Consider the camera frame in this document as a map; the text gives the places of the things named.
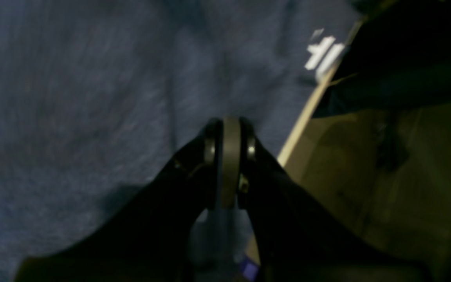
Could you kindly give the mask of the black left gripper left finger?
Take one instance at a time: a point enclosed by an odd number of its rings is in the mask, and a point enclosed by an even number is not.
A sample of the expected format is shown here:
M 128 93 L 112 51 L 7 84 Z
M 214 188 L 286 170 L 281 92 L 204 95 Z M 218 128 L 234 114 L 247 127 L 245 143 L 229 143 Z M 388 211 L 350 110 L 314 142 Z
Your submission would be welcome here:
M 224 123 L 211 119 L 156 178 L 86 239 L 21 264 L 16 282 L 191 282 L 190 230 L 218 201 Z

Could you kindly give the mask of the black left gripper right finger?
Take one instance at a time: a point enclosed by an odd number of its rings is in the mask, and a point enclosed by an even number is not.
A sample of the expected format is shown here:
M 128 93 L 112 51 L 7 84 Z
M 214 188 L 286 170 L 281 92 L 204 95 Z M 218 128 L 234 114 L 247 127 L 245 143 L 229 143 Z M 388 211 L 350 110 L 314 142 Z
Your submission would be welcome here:
M 246 184 L 238 204 L 253 226 L 258 282 L 431 282 L 426 266 L 379 251 L 294 182 L 239 118 Z

